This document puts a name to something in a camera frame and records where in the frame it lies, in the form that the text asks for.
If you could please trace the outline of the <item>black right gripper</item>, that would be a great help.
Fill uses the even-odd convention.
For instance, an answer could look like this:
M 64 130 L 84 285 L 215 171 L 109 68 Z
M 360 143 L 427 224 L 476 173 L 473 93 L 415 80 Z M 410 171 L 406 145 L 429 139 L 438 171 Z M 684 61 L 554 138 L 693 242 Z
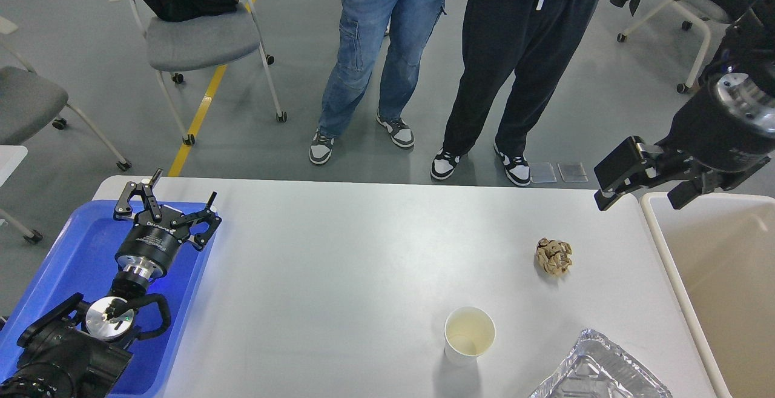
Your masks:
M 681 210 L 696 197 L 744 183 L 771 161 L 773 148 L 773 95 L 746 73 L 726 73 L 679 109 L 657 145 L 639 136 L 618 144 L 593 169 L 599 183 L 593 197 L 605 211 L 640 188 L 680 180 L 668 199 Z

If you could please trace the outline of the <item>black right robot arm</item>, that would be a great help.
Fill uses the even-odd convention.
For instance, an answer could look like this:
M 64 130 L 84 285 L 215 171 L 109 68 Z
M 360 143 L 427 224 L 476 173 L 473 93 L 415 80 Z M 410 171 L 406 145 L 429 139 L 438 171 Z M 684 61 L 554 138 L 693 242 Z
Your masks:
M 727 31 L 722 73 L 679 109 L 655 144 L 629 136 L 593 170 L 599 210 L 666 182 L 675 210 L 717 188 L 738 187 L 773 152 L 773 0 L 757 0 Z

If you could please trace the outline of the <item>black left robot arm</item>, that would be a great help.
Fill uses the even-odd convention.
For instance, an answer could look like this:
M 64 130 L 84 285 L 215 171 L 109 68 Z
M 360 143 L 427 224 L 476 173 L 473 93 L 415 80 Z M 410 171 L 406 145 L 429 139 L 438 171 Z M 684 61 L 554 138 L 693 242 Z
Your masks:
M 153 397 L 222 218 L 150 179 L 78 208 L 2 329 L 3 397 Z

